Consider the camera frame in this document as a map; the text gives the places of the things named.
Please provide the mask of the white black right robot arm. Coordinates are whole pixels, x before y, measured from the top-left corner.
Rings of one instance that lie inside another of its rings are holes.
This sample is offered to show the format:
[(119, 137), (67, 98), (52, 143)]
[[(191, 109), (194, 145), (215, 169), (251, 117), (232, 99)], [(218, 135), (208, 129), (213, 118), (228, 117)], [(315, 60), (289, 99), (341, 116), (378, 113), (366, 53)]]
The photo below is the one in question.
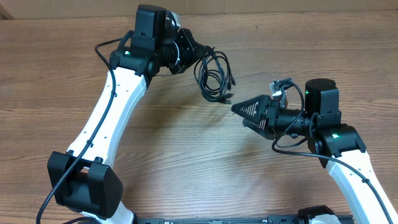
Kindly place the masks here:
[(243, 126), (271, 140), (279, 154), (314, 157), (336, 182), (357, 223), (397, 223), (397, 212), (379, 183), (367, 147), (357, 130), (341, 121), (334, 80), (317, 78), (298, 90), (300, 108), (287, 107), (288, 78), (270, 84), (272, 95), (259, 95), (231, 107)]

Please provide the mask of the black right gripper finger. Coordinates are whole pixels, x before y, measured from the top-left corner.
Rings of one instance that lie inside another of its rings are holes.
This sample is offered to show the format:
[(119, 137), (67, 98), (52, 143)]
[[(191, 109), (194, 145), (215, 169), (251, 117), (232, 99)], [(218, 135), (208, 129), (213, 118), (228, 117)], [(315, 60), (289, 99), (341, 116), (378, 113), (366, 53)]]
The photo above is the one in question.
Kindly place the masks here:
[(262, 115), (265, 114), (266, 105), (269, 100), (270, 96), (259, 95), (249, 100), (236, 103), (231, 107), (231, 111), (248, 121), (260, 123)]
[(274, 138), (274, 133), (268, 128), (268, 120), (266, 119), (261, 120), (259, 124), (253, 123), (248, 119), (243, 119), (243, 126), (253, 130), (266, 139)]

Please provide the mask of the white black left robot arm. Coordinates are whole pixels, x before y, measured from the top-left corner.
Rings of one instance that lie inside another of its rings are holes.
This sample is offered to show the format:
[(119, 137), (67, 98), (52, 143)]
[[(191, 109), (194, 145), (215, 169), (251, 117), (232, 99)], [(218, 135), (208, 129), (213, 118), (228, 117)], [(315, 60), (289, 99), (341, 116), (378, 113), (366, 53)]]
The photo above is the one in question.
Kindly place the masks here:
[(105, 64), (103, 92), (78, 137), (66, 152), (51, 153), (49, 198), (80, 214), (77, 223), (134, 223), (122, 203), (123, 184), (113, 171), (119, 140), (129, 117), (162, 67), (183, 73), (209, 46), (195, 41), (178, 15), (141, 4), (135, 27), (118, 39)]

